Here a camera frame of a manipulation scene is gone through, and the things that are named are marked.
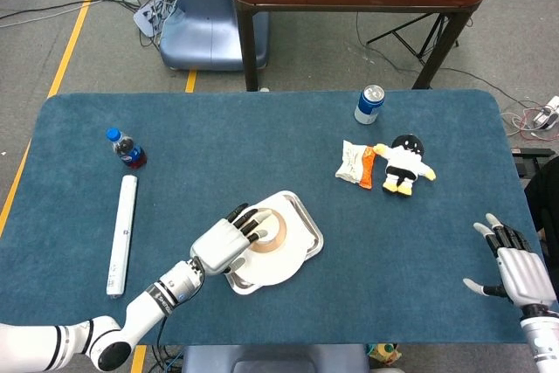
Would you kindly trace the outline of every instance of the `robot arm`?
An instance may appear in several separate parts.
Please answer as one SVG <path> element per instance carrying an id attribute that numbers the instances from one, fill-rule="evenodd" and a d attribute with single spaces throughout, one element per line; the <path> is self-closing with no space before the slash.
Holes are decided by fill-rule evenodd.
<path id="1" fill-rule="evenodd" d="M 261 221 L 258 217 L 249 221 L 254 212 L 247 212 L 235 221 L 247 206 L 241 204 L 227 218 L 214 224 L 190 248 L 192 259 L 177 263 L 132 300 L 126 309 L 123 328 L 109 316 L 72 326 L 0 324 L 0 372 L 61 369 L 77 353 L 88 356 L 98 370 L 120 367 L 157 322 L 196 295 L 205 275 L 221 273 L 252 242 L 266 235 L 266 231 L 253 232 Z"/>
<path id="2" fill-rule="evenodd" d="M 497 260 L 502 284 L 482 286 L 464 279 L 468 288 L 484 296 L 506 297 L 522 310 L 521 327 L 540 373 L 559 371 L 559 316 L 549 310 L 555 291 L 540 257 L 524 236 L 494 215 L 486 214 L 491 229 L 473 225 L 486 239 Z"/>

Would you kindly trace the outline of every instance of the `bottle cap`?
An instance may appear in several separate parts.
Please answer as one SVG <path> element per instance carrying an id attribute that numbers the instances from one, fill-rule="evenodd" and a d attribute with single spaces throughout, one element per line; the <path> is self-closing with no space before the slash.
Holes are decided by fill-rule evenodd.
<path id="1" fill-rule="evenodd" d="M 111 142 L 116 142 L 121 138 L 121 132 L 118 128 L 110 128 L 107 130 L 107 139 Z"/>

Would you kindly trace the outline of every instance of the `soda can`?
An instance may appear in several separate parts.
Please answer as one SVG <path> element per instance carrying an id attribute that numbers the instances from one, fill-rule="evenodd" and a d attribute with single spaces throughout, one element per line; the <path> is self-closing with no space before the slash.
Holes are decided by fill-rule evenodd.
<path id="1" fill-rule="evenodd" d="M 377 85 L 366 86 L 355 107 L 355 119 L 362 124 L 372 124 L 384 103 L 384 90 Z"/>

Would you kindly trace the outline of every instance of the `stuffed toy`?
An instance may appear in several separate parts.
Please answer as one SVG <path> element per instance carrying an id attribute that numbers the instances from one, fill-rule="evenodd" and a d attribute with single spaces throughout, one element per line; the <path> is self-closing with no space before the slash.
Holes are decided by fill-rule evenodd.
<path id="1" fill-rule="evenodd" d="M 410 196 L 411 186 L 419 175 L 430 181 L 436 178 L 433 169 L 421 162 L 424 147 L 415 135 L 399 135 L 390 148 L 378 143 L 373 150 L 388 161 L 385 170 L 386 181 L 383 184 L 387 191 Z"/>

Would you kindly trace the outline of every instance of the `bottle label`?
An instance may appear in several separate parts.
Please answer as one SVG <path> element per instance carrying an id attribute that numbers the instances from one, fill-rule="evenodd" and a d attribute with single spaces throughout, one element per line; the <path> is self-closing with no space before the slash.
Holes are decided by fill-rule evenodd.
<path id="1" fill-rule="evenodd" d="M 139 148 L 138 146 L 134 146 L 134 148 L 130 150 L 128 153 L 126 153 L 125 155 L 121 155 L 121 159 L 125 163 L 132 163 L 140 159 L 140 156 L 141 156 L 141 148 Z"/>

